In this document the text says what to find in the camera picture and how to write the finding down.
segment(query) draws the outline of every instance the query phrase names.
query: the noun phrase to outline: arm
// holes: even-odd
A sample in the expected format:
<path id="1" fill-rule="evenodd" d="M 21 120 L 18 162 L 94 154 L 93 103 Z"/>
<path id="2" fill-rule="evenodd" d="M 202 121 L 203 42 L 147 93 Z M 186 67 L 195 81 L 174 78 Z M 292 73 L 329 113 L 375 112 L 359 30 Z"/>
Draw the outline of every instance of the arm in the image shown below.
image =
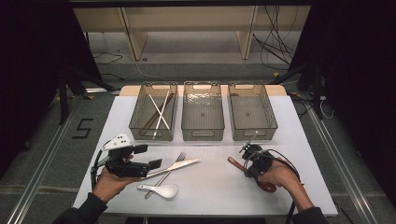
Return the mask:
<path id="1" fill-rule="evenodd" d="M 293 223 L 328 223 L 320 208 L 315 207 L 309 199 L 295 173 L 286 165 L 273 161 L 271 168 L 259 175 L 258 180 L 269 181 L 288 191 L 299 211 L 299 214 L 293 216 Z"/>
<path id="2" fill-rule="evenodd" d="M 97 218 L 107 209 L 106 204 L 117 194 L 139 178 L 120 178 L 111 174 L 107 168 L 103 168 L 98 183 L 93 189 L 93 193 L 88 194 L 87 200 L 80 208 L 69 208 L 58 216 L 52 223 L 94 223 Z"/>

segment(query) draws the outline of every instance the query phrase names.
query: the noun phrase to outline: cable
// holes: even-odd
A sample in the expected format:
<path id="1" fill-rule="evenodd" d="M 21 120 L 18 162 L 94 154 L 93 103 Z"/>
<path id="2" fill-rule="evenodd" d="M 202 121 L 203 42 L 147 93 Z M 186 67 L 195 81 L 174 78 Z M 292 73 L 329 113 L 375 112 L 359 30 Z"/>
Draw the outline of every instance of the cable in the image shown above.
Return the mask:
<path id="1" fill-rule="evenodd" d="M 120 80 L 122 80 L 122 81 L 125 80 L 125 78 L 116 76 L 116 75 L 114 75 L 114 74 L 112 74 L 112 73 L 103 73 L 103 74 L 101 74 L 101 75 L 102 75 L 102 76 L 113 76 L 113 77 L 117 77 L 118 79 L 120 79 Z"/>
<path id="2" fill-rule="evenodd" d="M 262 65 L 264 65 L 264 66 L 267 67 L 267 68 L 271 68 L 271 69 L 274 69 L 274 70 L 284 70 L 284 71 L 289 70 L 288 68 L 273 67 L 273 66 L 270 66 L 270 65 L 268 65 L 268 64 L 265 64 L 264 61 L 262 60 L 262 52 L 261 52 L 261 54 L 260 54 L 260 60 L 262 61 Z"/>
<path id="3" fill-rule="evenodd" d="M 120 54 L 112 54 L 112 53 L 107 53 L 107 52 L 100 53 L 99 55 L 93 56 L 93 58 L 95 58 L 95 59 L 99 58 L 100 56 L 102 56 L 104 54 L 108 54 L 108 55 L 111 55 L 111 56 L 117 56 L 118 58 L 116 58 L 116 59 L 114 59 L 114 60 L 112 60 L 112 61 L 110 61 L 108 63 L 97 63 L 97 64 L 110 64 L 110 63 L 114 63 L 115 61 L 118 61 L 119 59 L 122 58 L 122 55 L 120 55 Z"/>
<path id="4" fill-rule="evenodd" d="M 292 93 L 292 92 L 287 92 L 287 95 L 290 96 L 290 99 L 294 102 L 294 103 L 298 103 L 301 104 L 304 107 L 304 112 L 303 113 L 297 113 L 297 115 L 299 116 L 299 119 L 305 115 L 309 109 L 311 109 L 311 106 L 313 104 L 312 100 L 305 100 L 299 96 L 297 96 L 296 94 Z"/>
<path id="5" fill-rule="evenodd" d="M 332 199 L 332 201 L 337 206 L 337 208 L 344 214 L 344 216 L 346 216 L 346 219 L 349 221 L 349 223 L 354 224 L 352 218 L 349 217 L 349 215 L 346 213 L 346 211 L 344 211 L 344 209 L 340 206 L 340 204 L 338 204 L 338 202 L 336 202 L 335 199 Z"/>
<path id="6" fill-rule="evenodd" d="M 267 152 L 267 151 L 275 152 L 281 158 L 283 158 L 284 161 L 279 159 L 279 158 L 275 158 L 275 157 L 271 157 L 271 156 L 263 154 L 263 152 Z M 291 161 L 289 161 L 289 159 L 286 158 L 282 153 L 280 153 L 280 152 L 278 152 L 278 151 L 276 151 L 274 149 L 267 149 L 267 150 L 263 150 L 262 149 L 262 150 L 259 150 L 259 151 L 255 151 L 254 153 L 249 155 L 249 157 L 247 159 L 245 159 L 245 162 L 244 162 L 244 168 L 245 168 L 245 171 L 246 171 L 246 176 L 248 176 L 248 162 L 255 156 L 259 156 L 259 157 L 262 156 L 262 157 L 265 157 L 265 158 L 273 160 L 273 161 L 281 162 L 282 164 L 286 165 L 289 169 L 291 169 L 295 173 L 295 175 L 297 176 L 298 180 L 301 182 L 300 175 L 299 175 L 297 169 L 295 168 L 295 166 L 291 163 Z M 295 209 L 295 203 L 292 202 L 291 206 L 290 206 L 290 210 L 288 212 L 288 217 L 286 219 L 286 223 L 287 224 L 290 224 L 290 222 L 291 222 L 291 217 L 293 216 L 294 209 Z"/>
<path id="7" fill-rule="evenodd" d="M 273 46 L 273 45 L 270 45 L 270 44 L 267 44 L 266 42 L 263 42 L 262 40 L 260 40 L 259 38 L 257 38 L 257 36 L 255 36 L 255 34 L 253 34 L 253 36 L 256 38 L 256 40 L 259 42 L 259 44 L 260 44 L 260 46 L 262 47 L 262 48 L 272 48 L 272 49 L 276 49 L 276 50 L 279 50 L 279 51 L 285 51 L 285 50 L 283 50 L 282 48 L 277 48 L 277 47 L 275 47 L 275 46 Z"/>
<path id="8" fill-rule="evenodd" d="M 253 34 L 253 37 L 256 39 L 256 41 L 259 43 L 259 45 L 262 47 L 262 50 L 265 49 L 265 50 L 267 50 L 268 52 L 270 52 L 271 54 L 273 54 L 274 56 L 276 56 L 280 61 L 282 61 L 282 62 L 284 62 L 284 63 L 287 63 L 287 64 L 290 64 L 287 60 L 282 59 L 279 55 L 275 54 L 273 51 L 271 51 L 270 49 L 268 49 L 268 48 L 266 47 L 266 45 L 268 45 L 268 44 L 266 44 L 265 42 L 262 42 L 262 41 L 261 41 L 259 38 L 257 38 L 254 34 Z"/>
<path id="9" fill-rule="evenodd" d="M 96 156 L 95 163 L 93 164 L 93 167 L 91 168 L 91 185 L 92 185 L 92 190 L 96 186 L 96 177 L 97 177 L 97 172 L 98 172 L 98 162 L 99 158 L 102 155 L 102 150 L 99 150 L 98 155 Z"/>
<path id="10" fill-rule="evenodd" d="M 326 114 L 325 114 L 324 111 L 323 111 L 323 108 L 322 108 L 323 102 L 324 102 L 324 100 L 321 100 L 321 101 L 320 101 L 320 110 L 321 110 L 323 116 L 324 116 L 326 119 L 332 119 L 332 117 L 334 117 L 334 110 L 332 111 L 332 115 L 331 115 L 330 117 L 327 117 Z"/>
<path id="11" fill-rule="evenodd" d="M 293 53 L 290 52 L 290 50 L 291 50 L 291 51 L 294 51 L 294 49 L 288 47 L 288 46 L 284 43 L 284 40 L 289 36 L 289 34 L 290 34 L 290 32 L 291 32 L 291 30 L 292 30 L 292 28 L 293 28 L 293 26 L 294 26 L 294 24 L 295 24 L 295 22 L 296 22 L 296 20 L 297 20 L 298 7 L 296 8 L 296 13 L 295 13 L 295 16 L 294 16 L 293 23 L 292 23 L 292 25 L 291 25 L 291 27 L 290 27 L 288 33 L 286 34 L 286 36 L 283 37 L 283 38 L 280 36 L 280 34 L 279 34 L 279 29 L 278 29 L 278 15 L 279 15 L 280 7 L 279 7 L 279 6 L 276 6 L 276 7 L 274 8 L 274 11 L 273 11 L 272 15 L 270 15 L 270 12 L 268 11 L 268 8 L 267 8 L 267 7 L 264 7 L 264 8 L 265 8 L 265 12 L 267 13 L 268 19 L 269 19 L 269 21 L 271 22 L 271 30 L 270 30 L 270 34 L 267 36 L 267 38 L 265 39 L 265 41 L 262 42 L 262 43 L 264 43 L 265 45 L 267 45 L 266 43 L 267 43 L 269 37 L 271 36 L 271 37 L 273 38 L 273 40 L 276 40 L 276 41 L 277 41 L 277 44 L 279 45 L 279 49 L 278 49 L 278 50 L 282 53 L 282 56 L 283 56 L 283 60 L 282 60 L 282 61 L 284 61 L 284 62 L 286 61 L 286 62 L 287 62 L 285 53 L 287 53 L 287 54 L 289 55 L 289 57 L 292 58 L 292 57 L 293 57 L 293 56 L 292 56 Z"/>
<path id="12" fill-rule="evenodd" d="M 158 78 L 158 79 L 160 79 L 160 80 L 174 81 L 173 79 L 168 79 L 168 78 L 164 78 L 164 77 L 156 77 L 156 76 L 151 76 L 151 75 L 143 74 L 142 71 L 141 71 L 140 68 L 139 68 L 139 65 L 137 64 L 137 62 L 136 62 L 135 60 L 134 60 L 134 64 L 136 65 L 137 70 L 139 71 L 140 75 L 143 76 L 143 77 L 154 77 L 154 78 Z"/>

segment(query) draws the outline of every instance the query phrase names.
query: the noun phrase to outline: white table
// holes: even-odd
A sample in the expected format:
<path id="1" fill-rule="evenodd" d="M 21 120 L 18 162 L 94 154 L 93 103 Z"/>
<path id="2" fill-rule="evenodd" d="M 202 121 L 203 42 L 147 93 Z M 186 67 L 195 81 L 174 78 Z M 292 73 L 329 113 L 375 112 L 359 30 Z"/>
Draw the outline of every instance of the white table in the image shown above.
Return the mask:
<path id="1" fill-rule="evenodd" d="M 243 163 L 239 150 L 245 142 L 234 142 L 226 95 L 223 94 L 225 121 L 221 142 L 184 142 L 181 133 L 182 100 L 177 107 L 175 138 L 172 142 L 150 144 L 148 152 L 134 155 L 134 161 L 148 162 L 163 159 L 160 169 L 170 166 L 180 154 L 186 159 L 201 158 L 202 161 L 174 171 L 163 182 L 177 185 L 177 195 L 165 199 L 153 194 L 144 199 L 145 191 L 137 190 L 138 183 L 155 185 L 162 177 L 157 176 L 133 183 L 108 203 L 106 213 L 142 217 L 268 217 L 285 216 L 290 209 L 291 197 L 284 189 L 268 193 L 259 189 L 253 178 L 231 165 L 228 157 Z M 128 128 L 134 110 L 135 96 L 117 96 L 109 112 L 105 128 L 99 139 L 90 167 L 81 184 L 75 207 L 79 207 L 91 191 L 90 169 L 101 146 L 116 135 L 125 132 L 133 139 Z M 254 142 L 262 148 L 272 148 L 285 155 L 300 173 L 315 206 L 328 217 L 337 215 L 331 195 L 326 187 L 318 165 L 308 145 L 301 122 L 289 96 L 270 96 L 278 129 L 271 141 Z"/>

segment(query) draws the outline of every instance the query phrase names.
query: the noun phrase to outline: black sleeve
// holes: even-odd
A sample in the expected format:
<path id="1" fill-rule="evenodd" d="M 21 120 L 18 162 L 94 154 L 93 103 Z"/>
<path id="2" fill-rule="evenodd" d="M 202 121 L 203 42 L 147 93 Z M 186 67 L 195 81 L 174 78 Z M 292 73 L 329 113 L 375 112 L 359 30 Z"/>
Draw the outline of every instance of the black sleeve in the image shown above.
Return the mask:
<path id="1" fill-rule="evenodd" d="M 292 217 L 294 224 L 315 223 L 324 224 L 329 223 L 319 207 L 308 208 Z"/>
<path id="2" fill-rule="evenodd" d="M 87 200 L 80 208 L 69 208 L 61 213 L 53 224 L 91 224 L 107 209 L 107 206 L 94 194 L 88 193 Z"/>

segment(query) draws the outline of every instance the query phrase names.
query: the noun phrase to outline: chopstick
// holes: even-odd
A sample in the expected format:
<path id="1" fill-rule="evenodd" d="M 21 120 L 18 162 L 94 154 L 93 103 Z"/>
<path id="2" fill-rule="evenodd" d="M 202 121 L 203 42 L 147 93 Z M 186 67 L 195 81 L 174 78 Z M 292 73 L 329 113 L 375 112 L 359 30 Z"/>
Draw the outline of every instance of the chopstick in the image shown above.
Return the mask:
<path id="1" fill-rule="evenodd" d="M 168 123 L 166 123 L 166 120 L 165 120 L 165 118 L 163 117 L 163 110 L 165 109 L 165 104 L 166 104 L 166 100 L 168 99 L 168 95 L 169 95 L 169 92 L 166 93 L 165 101 L 163 102 L 163 105 L 164 105 L 164 106 L 163 106 L 163 108 L 162 108 L 161 111 L 160 111 L 160 109 L 157 107 L 157 105 L 155 104 L 155 101 L 152 99 L 151 95 L 150 95 L 150 94 L 148 95 L 149 98 L 151 99 L 152 103 L 154 104 L 155 108 L 157 109 L 157 112 L 160 114 L 160 117 L 158 118 L 157 126 L 155 127 L 155 133 L 154 133 L 154 135 L 152 136 L 152 139 L 155 139 L 155 137 L 157 136 L 157 131 L 158 131 L 158 128 L 160 127 L 161 119 L 163 120 L 163 123 L 166 125 L 166 128 L 167 128 L 168 130 L 170 130 Z"/>
<path id="2" fill-rule="evenodd" d="M 170 93 L 168 98 L 166 99 L 166 102 L 162 103 L 160 105 L 160 109 L 163 109 L 163 107 L 165 107 L 174 97 L 174 93 Z M 160 116 L 160 113 L 158 112 L 158 110 L 151 116 L 151 118 L 148 120 L 148 122 L 145 124 L 145 126 L 143 127 L 144 129 L 149 128 L 149 126 L 152 125 L 152 123 L 154 123 L 154 121 Z"/>

